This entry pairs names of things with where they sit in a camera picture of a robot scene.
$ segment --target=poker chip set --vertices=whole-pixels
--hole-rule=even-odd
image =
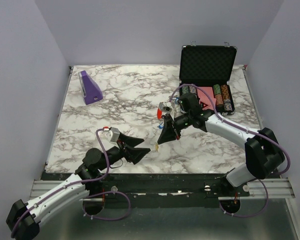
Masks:
[[[219,113],[234,114],[235,106],[228,83],[236,54],[237,48],[229,44],[183,46],[179,74],[180,85],[195,84],[210,96]],[[186,93],[196,94],[202,109],[213,109],[209,98],[194,86],[184,86],[180,89],[180,96]]]

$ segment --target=purple object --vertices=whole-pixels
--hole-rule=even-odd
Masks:
[[[79,79],[85,105],[93,104],[104,98],[98,84],[87,74],[86,71],[79,72]]]

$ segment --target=open case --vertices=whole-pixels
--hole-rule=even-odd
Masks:
[[[195,84],[198,87],[226,85],[232,109],[226,110],[224,107],[216,109],[222,115],[234,114],[235,106],[229,80],[236,54],[237,48],[229,46],[228,43],[225,43],[225,46],[184,45],[180,62],[180,85]]]

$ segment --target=case lid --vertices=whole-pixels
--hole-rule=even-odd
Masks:
[[[179,78],[183,84],[226,84],[236,54],[235,46],[183,46]]]

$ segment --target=gray floor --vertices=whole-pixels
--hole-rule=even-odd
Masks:
[[[264,200],[242,202],[240,214],[255,213]],[[107,209],[105,217],[124,210]],[[220,209],[133,209],[120,221],[83,217],[80,202],[55,216],[36,240],[296,240],[285,200],[271,200],[267,210],[253,218],[232,218]]]

